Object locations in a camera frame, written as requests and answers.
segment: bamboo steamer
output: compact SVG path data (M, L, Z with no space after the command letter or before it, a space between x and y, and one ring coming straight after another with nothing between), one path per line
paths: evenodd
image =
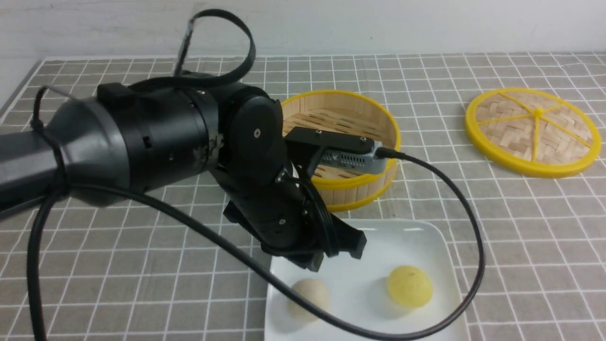
M381 141L383 146L400 149L400 130L393 116L379 103L357 93L319 90L302 93L282 104L286 136L295 126L348 133ZM396 175L398 162L388 160L381 174L359 174L318 166L311 178L328 210L347 211L377 199Z

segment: robotic arm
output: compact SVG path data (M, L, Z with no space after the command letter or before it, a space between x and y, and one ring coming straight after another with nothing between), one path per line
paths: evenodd
M230 198L225 216L255 236L266 253L312 271L325 253L362 256L363 232L334 215L321 220L314 214L318 203L305 191L317 195L313 186L276 181L308 181L311 174L301 168L313 171L317 163L293 164L289 154L300 160L308 149L282 137L281 105L257 87L232 83L139 93L101 84L96 97L62 105L45 131L59 143L70 181L143 193L209 171ZM0 165L3 215L39 205L57 168L52 148L34 131L0 136ZM71 196L98 207L121 200L77 190Z

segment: black cable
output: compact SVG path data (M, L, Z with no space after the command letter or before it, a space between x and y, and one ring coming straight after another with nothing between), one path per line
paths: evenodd
M25 273L27 274L27 298L30 302L30 317L32 319L32 330L34 340L46 341L46 328L44 326L44 315L42 313L42 297L40 294L40 276L38 274L38 261L40 258L40 242L44 223L48 219L50 209L53 208L61 191L54 191L47 196L36 214L30 239L27 243L27 260Z
M307 194L308 202L312 207L310 214L312 214L312 217L317 218L317 223L313 220L313 228L318 235L324 253L326 253L326 256L328 257L336 256L339 254L339 239L336 235L337 232L332 216L326 208L326 204L320 196L320 193L318 193L318 190L314 187L313 183L311 183L311 180L305 171L298 169L298 174L300 177L295 178L287 173L284 175L284 180L298 184L303 188L304 193Z
M254 272L259 274L263 279L268 281L269 284L273 285L279 292L281 292L283 295L288 297L290 300L294 301L298 305L302 306L304 309L310 311L315 316L319 317L320 319L326 321L327 323L329 323L337 328L343 329L344 331L348 331L348 332L350 332L352 334L356 334L358 336L366 337L368 339L375 339L375 340L406 341L406 340L421 339L423 337L430 336L430 335L437 333L437 332L441 331L442 329L446 328L448 325L450 325L452 322L454 322L469 306L469 304L471 303L471 300L473 299L473 297L475 296L475 294L477 293L477 291L479 289L479 285L482 280L482 276L484 274L484 267L485 267L484 247L482 245L482 240L481 240L481 235L479 232L478 223L476 222L476 220L473 216L471 207L467 203L466 199L464 198L464 196L460 192L460 190L456 187L456 185L448 177L446 177L446 175L444 175L440 170L433 167L432 165L430 165L424 161L410 157L403 153L395 152L393 150L388 150L388 149L385 149L385 150L379 149L376 154L378 157L399 158L402 160L414 162L416 164L419 164L420 166L423 166L423 167L429 169L430 171L434 172L438 177L440 177L442 180L444 180L446 182L446 184L453 190L453 192L455 192L456 196L463 204L465 211L467 212L467 214L470 217L471 224L473 226L474 233L476 234L476 238L478 241L478 251L479 251L478 274L476 275L476 278L471 286L471 289L469 290L469 292L467 293L467 295L465 296L465 298L463 299L461 304L457 307L457 309L455 311L453 311L448 317L446 317L443 321L439 322L437 325L423 329L422 331L414 332L414 333L406 333L406 334L380 333L380 332L372 331L369 329L360 328L356 325L343 321L343 320L327 313L323 309L318 308L316 305L312 304L307 299L300 296L296 291L292 290L291 287L289 287L286 283L282 282L279 278L274 276L269 270L267 270L265 267L263 267L263 265L261 265L256 260L251 258L244 251L240 250L237 246L231 244L229 241L227 241L226 239L224 239L223 237L221 237L220 235L218 235L217 233L215 233L208 227L204 226L202 223L191 218L187 214L185 214L185 213L181 212L180 210L178 210L166 203L163 203L155 198L149 197L144 194L132 192L132 191L129 191L126 189L121 189L121 188L117 188L117 187L101 186L101 185L96 185L96 184L71 184L70 187L74 188L74 189L80 189L80 190L85 190L85 191L94 191L94 192L103 192L106 194L112 194L112 195L117 195L117 196L124 197L124 198L129 198L129 199L132 199L134 201L137 201L139 203L145 204L147 206L150 206L152 208L159 210L160 212L170 216L171 218L174 218L175 220L177 220L177 221L181 222L182 224L188 226L189 228L193 229L197 233L203 235L204 237L206 237L213 243L217 244L220 248L224 249L229 254L231 254L236 259L238 259L240 262L242 262L243 264L245 264L246 266L251 268ZM52 206L51 204L53 203L53 199L49 198L46 201L46 203L49 203L49 206ZM42 213L49 209L50 208L45 207L44 210L40 210L38 212L38 216L36 217L36 220L34 222L34 227L32 227L32 231L40 231L40 232L42 231L42 226L44 225L44 222L46 220L45 219L46 217L43 216ZM30 276L34 276L34 275L37 275L37 268L35 269L35 271L28 272L28 282L33 280ZM34 290L34 289L39 290L39 286L35 286L35 285L32 286L32 290ZM35 295L36 295L35 292L29 292L28 294L30 294L32 297L35 297ZM37 301L37 302L30 301L30 309L37 310L35 315L41 316L42 305L41 305L40 301ZM41 322L42 321L41 319L36 320L36 321L39 324L33 326L34 329L37 330L35 333L37 333L38 335L41 335L41 334L43 335L44 324L43 324L43 322ZM36 339L36 341L45 341L45 338Z
M195 21L199 18L203 18L206 16L214 16L217 18L225 19L234 25L238 26L241 29L248 39L250 40L250 47L248 48L248 55L244 58L242 64L240 64L237 68L233 69L231 72L226 73L225 75L220 75L216 77L210 78L195 78L195 77L183 77L179 76L181 74L182 65L185 61L185 56L187 54L187 49L189 48L189 43L191 40L191 34L193 33L193 25ZM185 38L183 40L183 44L181 46L181 52L179 54L179 60L177 61L177 65L175 67L175 76L173 77L156 77L150 78L144 81L140 81L138 83L132 84L129 88L133 89L137 92L149 92L152 90L156 90L163 87L188 87L188 88L211 88L217 86L224 86L227 84L238 82L242 79L248 71L253 67L253 63L255 62L256 56L256 47L255 41L253 40L253 35L244 24L244 22L238 18L233 13L230 13L225 10L211 9L204 10L192 17L188 22L188 29L185 34Z
M184 40L184 45L182 46L182 53L179 57L178 67L176 68L176 71L179 71L179 73L180 73L181 66L184 61L185 55L187 53L187 48L189 46L189 39L191 38L191 31L193 31L193 23L196 19L201 18L203 16L216 16L219 18L227 19L228 21L236 24L240 29L242 29L246 33L246 35L250 39L250 49L248 51L248 56L246 57L244 62L239 67L234 69L233 71L229 72L226 75L222 75L222 76L204 78L204 79L187 78L187 77L181 77L181 76L152 78L152 79L148 79L148 80L133 84L132 86L130 86L131 89L133 89L135 91L146 92L146 91L151 91L151 90L158 89L161 87L216 87L216 86L222 86L222 85L234 83L246 75L246 73L252 67L252 64L255 59L255 53L256 53L255 44L253 42L252 35L251 35L248 27L246 27L246 25L238 17L236 17L232 13L229 13L229 12L226 12L223 10L202 11L190 20L191 30L189 30L188 33L186 34L186 37ZM413 158L409 155L406 155L404 153L400 153L395 150L390 150L390 149L386 149L386 148L379 148L376 152L377 157L398 158L400 160L407 160L407 161L416 163L422 167L427 168L428 170L435 173L439 178L441 178L446 183L446 185L448 185L448 187L455 193L457 198L463 204L463 207L465 208L465 211L470 218L471 225L473 227L473 230L474 230L474 233L476 236L476 240L478 241L478 251L479 251L478 273L476 274L476 278L474 279L474 282L473 282L469 292L467 293L467 295L465 296L465 298L463 299L461 304L455 309L455 311L453 311L448 317L446 317L443 321L439 322L437 325L423 329L422 331L417 331L414 333L407 333L407 334L379 333L376 331L371 331L369 329L360 328L358 326L352 325L351 323L345 322L345 321L327 313L326 311L318 308L316 305L312 304L307 299L300 296L296 291L292 290L291 287L289 287L284 282L279 280L276 276L274 276L267 269L265 269L260 263L258 263L256 260L251 258L248 254L241 251L238 247L231 244L229 241L227 241L226 239L224 239L223 237L221 237L220 235L218 235L217 233L215 233L208 227L204 226L202 223L194 220L190 216L184 214L183 212L179 211L178 209L176 209L166 203L163 203L155 198L151 198L144 194L139 194L139 193L136 193L136 192L133 192L130 190L121 189L121 188L117 188L117 187L100 186L100 185L95 185L95 184L70 184L70 183L68 183L68 175L67 175L67 172L65 171L65 164L64 164L61 150L59 148L59 144L53 139L52 136L50 136L49 134L47 134L44 131L44 125L43 125L42 121L39 119L39 109L40 109L42 96L44 95L44 92L47 89L51 89L51 88L43 87L40 89L40 91L36 95L36 99L35 99L35 103L34 103L34 113L33 113L33 119L32 119L32 129L35 132L37 132L38 134L40 134L40 136L43 137L43 139L52 147L53 154L55 155L55 159L57 162L58 170L56 173L57 176L55 176L55 180L50 188L51 194L49 194L45 198L44 203L42 204L40 210L36 214L36 218L35 218L34 224L32 226L32 231L30 234L30 239L28 242L28 249L27 249L27 290L28 290L28 297L29 297L29 304L30 304L30 315L32 317L32 328L33 328L34 338L36 341L46 341L47 340L46 335L45 335L44 318L43 318L43 314L42 314L42 300L41 300L41 294L40 294L40 282L39 282L39 274L38 274L38 260L39 260L39 253L40 253L40 242L41 242L41 238L42 238L42 230L44 229L44 224L48 218L50 209L52 208L54 203L57 201L57 199L62 194L65 194L68 192L69 188L78 188L81 190L93 191L93 192L103 192L106 194L113 194L113 195L117 195L120 197L129 198L134 201L138 201L142 204L146 204L150 207L153 207L153 208L159 210L162 213L165 213L165 214L171 216L172 218L176 219L177 221L180 221L184 225L187 225L188 227L192 228L194 231L200 233L201 235L203 235L204 237L206 237L213 243L217 244L222 249L226 250L229 254L234 256L240 262L243 262L243 264L247 265L254 272L259 274L263 279L268 281L269 284L273 285L283 295L285 295L286 297L288 297L290 300L294 301L298 305L302 306L304 309L310 311L315 316L319 317L320 319L324 320L325 322L327 322L337 328L343 329L344 331L348 331L348 332L350 332L352 334L356 334L358 336L366 337L368 339L406 341L406 340L421 339L423 337L427 337L434 333L437 333L437 332L441 331L442 329L446 328L452 322L454 322L465 311L465 309L467 309L467 307L471 303L471 300L473 299L473 297L475 296L475 294L477 293L477 291L479 289L479 285L482 280L482 276L484 275L485 255L484 255L484 247L482 245L482 239L481 239L478 223L474 218L471 207L467 203L465 197L460 192L460 190L446 175L444 175L444 173L442 173L437 168L433 167L432 165L430 165L422 160L419 160L419 159ZM315 201L314 207L315 207L315 211L317 211L316 213L318 215L318 219L320 219L321 221L328 222L328 219L330 219L330 214L327 213L328 210L326 210L325 205L323 206L323 209L322 209L322 205L319 204L319 202L323 204L322 198L319 196L317 191L313 191L310 189L309 186L312 186L312 185L310 183L307 183L302 180L293 180L293 179L291 179L291 180L294 181L295 183L299 183L299 185L303 187L303 190L305 190L308 193L308 196ZM331 236L330 236L330 234L327 234L327 235L325 235L325 237L327 238L327 240L329 240Z

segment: wall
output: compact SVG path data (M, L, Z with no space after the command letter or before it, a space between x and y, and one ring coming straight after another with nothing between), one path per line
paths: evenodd
M176 54L190 0L3 0L0 56ZM263 55L606 50L603 0L209 0L239 15ZM237 54L208 19L192 53Z

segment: white plate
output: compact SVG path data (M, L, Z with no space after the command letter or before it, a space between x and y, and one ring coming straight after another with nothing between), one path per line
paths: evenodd
M413 220L345 220L363 229L368 240L361 260L347 253L325 258L318 273L303 270L282 257L273 257L271 272L289 285L305 278L321 279L330 292L329 311L355 325L384 333L409 333L432 326L461 302L459 284L444 236L433 225ZM431 278L434 293L424 307L405 311L387 295L385 279L400 265L414 265ZM317 320L294 321L286 296L271 285L267 290L265 341L366 340ZM469 341L465 316L424 340Z

